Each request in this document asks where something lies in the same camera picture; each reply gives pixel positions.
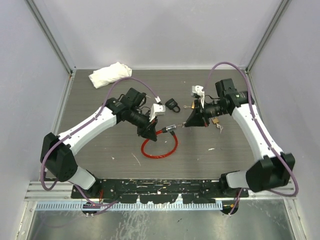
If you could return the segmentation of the black padlock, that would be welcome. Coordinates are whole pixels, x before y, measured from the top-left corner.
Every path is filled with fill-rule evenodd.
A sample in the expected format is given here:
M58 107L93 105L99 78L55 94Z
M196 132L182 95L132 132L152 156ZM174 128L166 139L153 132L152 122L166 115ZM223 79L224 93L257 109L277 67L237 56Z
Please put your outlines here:
M167 101L165 102L165 106L166 106L169 110L171 110L171 111L173 111L173 112L175 112L175 113L179 113L179 112L181 111L181 108L178 106L178 103L177 103L173 98L167 100Z

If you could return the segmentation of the white cloth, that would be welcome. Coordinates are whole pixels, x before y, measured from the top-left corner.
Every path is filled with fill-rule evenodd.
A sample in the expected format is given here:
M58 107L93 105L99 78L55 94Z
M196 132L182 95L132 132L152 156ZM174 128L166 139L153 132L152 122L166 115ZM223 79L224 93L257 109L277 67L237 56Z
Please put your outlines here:
M116 82L121 78L131 77L132 69L127 65L116 62L110 66L94 70L92 74L88 76L89 80L96 89L107 86Z

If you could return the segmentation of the red cable lock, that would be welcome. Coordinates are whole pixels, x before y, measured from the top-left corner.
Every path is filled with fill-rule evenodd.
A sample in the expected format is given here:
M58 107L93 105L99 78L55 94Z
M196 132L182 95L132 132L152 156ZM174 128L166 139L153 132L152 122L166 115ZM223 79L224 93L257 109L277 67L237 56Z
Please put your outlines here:
M146 139L140 147L142 155L149 159L159 160L174 154L179 146L175 133L176 128L175 125L171 125L157 130L155 133L157 137L160 137L160 143L152 143L151 140Z

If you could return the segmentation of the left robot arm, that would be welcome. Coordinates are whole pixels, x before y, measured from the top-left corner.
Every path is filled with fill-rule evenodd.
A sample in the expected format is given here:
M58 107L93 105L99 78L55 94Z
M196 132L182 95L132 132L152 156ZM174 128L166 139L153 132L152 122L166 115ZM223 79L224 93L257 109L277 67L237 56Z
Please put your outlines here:
M138 136L157 141L157 115L166 111L165 106L157 97L150 111L142 113L141 107L145 101L145 93L130 88L119 98L107 99L94 114L71 129L58 135L48 133L43 139L41 167L50 171L60 182L79 186L88 198L97 197L101 190L100 181L78 166L75 156L100 133L123 121L136 126Z

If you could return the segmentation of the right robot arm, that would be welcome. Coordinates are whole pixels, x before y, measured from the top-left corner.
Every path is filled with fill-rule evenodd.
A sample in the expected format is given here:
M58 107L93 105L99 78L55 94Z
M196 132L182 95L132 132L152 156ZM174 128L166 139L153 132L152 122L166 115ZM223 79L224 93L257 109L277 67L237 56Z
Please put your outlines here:
M218 97L206 103L204 88L200 85L192 86L191 94L195 100L184 127L207 127L211 118L230 115L240 126L255 160L247 170L221 174L220 193L231 197L241 188L257 193L286 186L291 178L289 172L293 170L295 158L291 153L284 153L272 139L253 98L247 91L238 91L230 78L216 82L215 87Z

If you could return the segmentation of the small brass padlock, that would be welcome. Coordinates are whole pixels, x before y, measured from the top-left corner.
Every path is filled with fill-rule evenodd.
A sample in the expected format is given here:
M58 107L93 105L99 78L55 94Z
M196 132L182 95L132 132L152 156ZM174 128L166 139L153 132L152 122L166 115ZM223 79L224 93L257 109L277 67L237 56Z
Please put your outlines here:
M213 117L211 120L212 120L212 123L215 124L215 125L220 123L220 121L219 121L219 119L217 117Z

